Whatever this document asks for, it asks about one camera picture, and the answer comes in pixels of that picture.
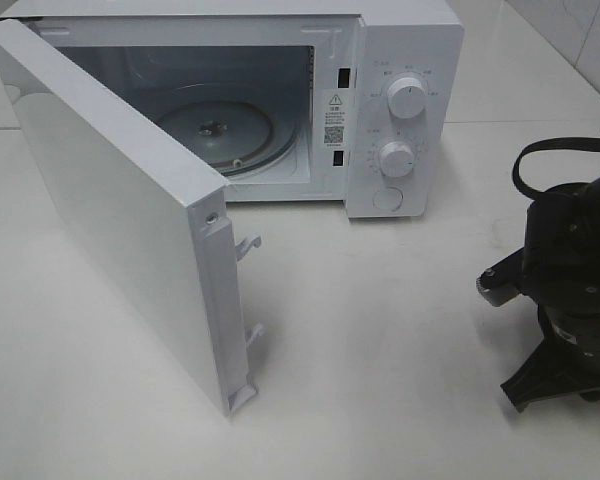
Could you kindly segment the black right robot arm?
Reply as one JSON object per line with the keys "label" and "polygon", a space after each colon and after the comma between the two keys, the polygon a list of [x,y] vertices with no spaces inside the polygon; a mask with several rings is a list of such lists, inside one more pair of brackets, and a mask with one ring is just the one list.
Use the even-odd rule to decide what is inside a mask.
{"label": "black right robot arm", "polygon": [[517,286],[543,339],[501,388],[518,411],[571,394],[600,399],[600,178],[543,192],[528,209]]}

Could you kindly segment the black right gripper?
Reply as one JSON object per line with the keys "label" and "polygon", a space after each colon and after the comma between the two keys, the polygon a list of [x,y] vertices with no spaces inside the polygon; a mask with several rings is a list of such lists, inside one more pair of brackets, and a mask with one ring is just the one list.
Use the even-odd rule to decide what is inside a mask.
{"label": "black right gripper", "polygon": [[600,313],[538,307],[545,339],[500,387],[518,412],[531,403],[576,395],[600,401]]}

